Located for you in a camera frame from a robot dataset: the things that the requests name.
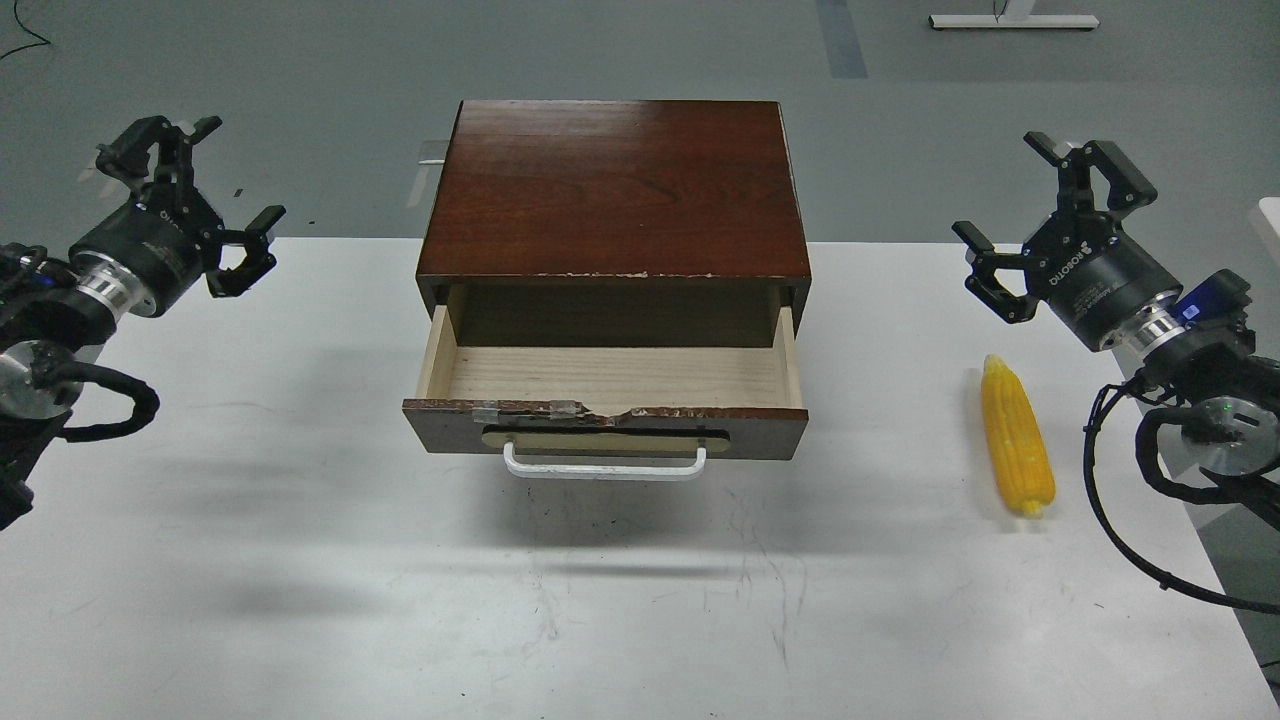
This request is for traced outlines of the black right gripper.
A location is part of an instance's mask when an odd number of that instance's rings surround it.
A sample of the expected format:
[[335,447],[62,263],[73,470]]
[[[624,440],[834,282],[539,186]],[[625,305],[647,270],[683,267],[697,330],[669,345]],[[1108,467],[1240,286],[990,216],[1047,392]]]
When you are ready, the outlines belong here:
[[[1029,131],[1023,141],[1057,173],[1056,211],[1065,217],[1098,213],[1092,178],[1107,184],[1106,214],[1126,217],[1158,197],[1152,182],[1112,141],[1092,140],[1082,146],[1057,143]],[[1089,351],[1115,345],[1119,327],[1146,306],[1167,304],[1183,284],[1124,229],[1101,217],[1071,231],[1048,217],[1020,252],[997,252],[972,222],[951,224],[968,250],[966,290],[1007,324],[1029,322],[1039,302]],[[1027,293],[1014,295],[997,278],[998,270],[1025,273]]]

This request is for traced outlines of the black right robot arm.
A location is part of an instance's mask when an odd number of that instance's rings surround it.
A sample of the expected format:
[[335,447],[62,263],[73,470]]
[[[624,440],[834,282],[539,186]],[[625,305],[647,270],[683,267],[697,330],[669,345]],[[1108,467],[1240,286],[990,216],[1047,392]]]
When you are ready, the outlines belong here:
[[1057,177],[1056,205],[1018,252],[998,252],[970,222],[966,288],[1006,323],[1047,304],[1093,352],[1128,348],[1139,392],[1174,406],[1135,433],[1144,480],[1188,503],[1236,503],[1277,525],[1277,363],[1256,352],[1249,284],[1219,270],[1187,290],[1123,228],[1156,187],[1111,141],[1025,142]]

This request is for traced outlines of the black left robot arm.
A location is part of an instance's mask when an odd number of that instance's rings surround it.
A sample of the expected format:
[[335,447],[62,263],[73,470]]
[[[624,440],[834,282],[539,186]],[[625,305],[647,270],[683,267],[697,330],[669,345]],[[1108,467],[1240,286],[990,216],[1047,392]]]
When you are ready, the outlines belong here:
[[161,316],[205,279],[238,297],[275,265],[271,205],[243,229],[227,227],[195,183],[193,150],[221,126],[184,131],[165,117],[134,120],[100,147],[96,167],[128,199],[67,258],[41,245],[3,246],[1,524],[33,507],[28,477],[55,439],[88,443],[134,434],[160,398],[141,379],[97,364],[123,316]]

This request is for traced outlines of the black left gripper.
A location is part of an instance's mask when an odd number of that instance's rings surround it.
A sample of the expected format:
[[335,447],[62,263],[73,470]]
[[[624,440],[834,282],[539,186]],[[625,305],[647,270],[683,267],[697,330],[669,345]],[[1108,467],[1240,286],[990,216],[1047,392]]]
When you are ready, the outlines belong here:
[[[210,115],[186,132],[166,117],[146,117],[97,146],[96,169],[131,197],[72,245],[69,261],[77,291],[115,319],[161,316],[204,273],[212,297],[239,297],[276,266],[270,247],[284,206],[266,206],[232,231],[195,187],[193,149],[221,126]],[[221,265],[225,247],[243,251],[236,266]]]

